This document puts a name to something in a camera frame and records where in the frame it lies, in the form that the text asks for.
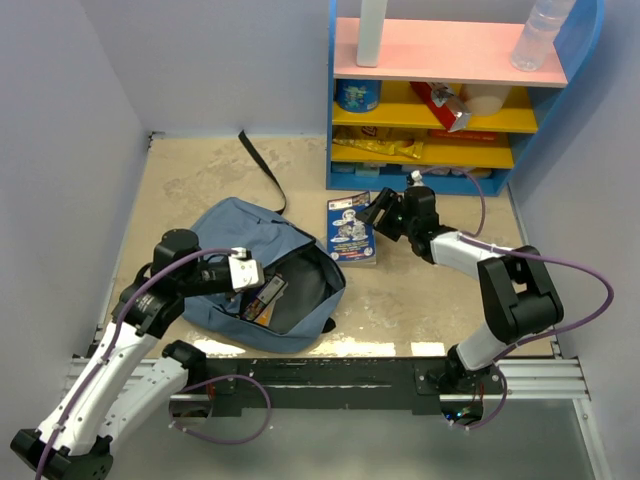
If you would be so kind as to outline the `purple book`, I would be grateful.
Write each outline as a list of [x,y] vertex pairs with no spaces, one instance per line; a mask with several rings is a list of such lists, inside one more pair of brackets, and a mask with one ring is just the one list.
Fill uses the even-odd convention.
[[254,320],[265,308],[273,306],[275,311],[276,303],[284,295],[287,286],[286,280],[281,275],[275,274],[247,304],[241,319],[256,324]]

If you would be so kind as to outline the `orange treehouse book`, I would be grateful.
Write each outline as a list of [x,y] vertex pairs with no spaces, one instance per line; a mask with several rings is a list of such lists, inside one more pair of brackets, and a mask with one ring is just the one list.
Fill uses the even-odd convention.
[[270,322],[271,322],[273,311],[274,311],[274,307],[273,306],[268,306],[267,308],[265,308],[261,312],[261,314],[259,316],[256,317],[254,322],[256,324],[258,324],[258,325],[261,325],[261,326],[264,326],[264,327],[268,327],[270,325]]

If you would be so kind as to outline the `blue bottom book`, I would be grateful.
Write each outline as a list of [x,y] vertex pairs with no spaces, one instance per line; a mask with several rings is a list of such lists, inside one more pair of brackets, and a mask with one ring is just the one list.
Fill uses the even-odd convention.
[[356,218],[371,202],[369,192],[327,202],[327,252],[338,264],[375,265],[376,242],[370,225]]

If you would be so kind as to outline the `blue fabric backpack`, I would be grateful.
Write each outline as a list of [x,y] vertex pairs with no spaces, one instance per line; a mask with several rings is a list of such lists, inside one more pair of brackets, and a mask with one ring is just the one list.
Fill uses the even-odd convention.
[[[289,354],[311,346],[335,327],[332,314],[346,289],[338,264],[312,235],[272,211],[229,197],[211,207],[192,230],[204,248],[245,247],[263,266],[265,283],[235,297],[215,294],[185,302],[183,317],[237,343]],[[275,275],[288,286],[270,325],[241,319],[247,304]]]

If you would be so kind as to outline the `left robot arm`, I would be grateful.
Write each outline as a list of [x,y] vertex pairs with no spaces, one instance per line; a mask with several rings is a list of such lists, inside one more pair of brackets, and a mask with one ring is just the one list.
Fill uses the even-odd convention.
[[235,294],[261,285],[263,272],[245,248],[203,249],[191,230],[174,229],[124,290],[92,357],[56,409],[21,429],[12,451],[38,479],[103,479],[124,441],[170,395],[200,390],[205,355],[176,341],[131,388],[125,385],[190,297]]

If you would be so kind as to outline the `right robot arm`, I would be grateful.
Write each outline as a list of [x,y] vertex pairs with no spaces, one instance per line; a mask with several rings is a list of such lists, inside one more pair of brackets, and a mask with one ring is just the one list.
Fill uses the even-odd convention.
[[564,318],[538,250],[523,246],[499,253],[472,245],[461,231],[440,222],[435,193],[426,186],[411,186],[402,194],[385,188],[356,218],[393,241],[406,237],[422,260],[479,282],[485,323],[449,350],[438,378],[441,387],[469,392],[502,352]]

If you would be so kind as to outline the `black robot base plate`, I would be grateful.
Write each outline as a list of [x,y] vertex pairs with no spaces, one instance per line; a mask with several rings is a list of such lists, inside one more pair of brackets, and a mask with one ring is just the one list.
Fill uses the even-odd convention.
[[439,415],[442,405],[503,392],[497,368],[445,374],[442,357],[209,358],[189,376],[177,398],[207,402],[218,417],[238,416],[266,405],[252,378],[268,393],[274,409],[398,410]]

